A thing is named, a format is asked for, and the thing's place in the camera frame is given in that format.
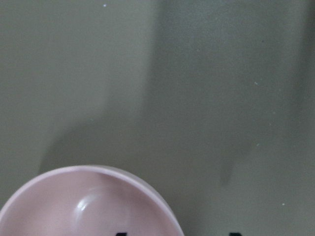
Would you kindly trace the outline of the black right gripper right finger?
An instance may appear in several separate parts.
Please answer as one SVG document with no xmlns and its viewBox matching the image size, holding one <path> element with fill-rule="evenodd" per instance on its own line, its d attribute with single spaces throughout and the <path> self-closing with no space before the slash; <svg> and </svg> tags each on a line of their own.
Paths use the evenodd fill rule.
<svg viewBox="0 0 315 236">
<path fill-rule="evenodd" d="M 230 232 L 229 236 L 242 236 L 242 234 L 239 232 Z"/>
</svg>

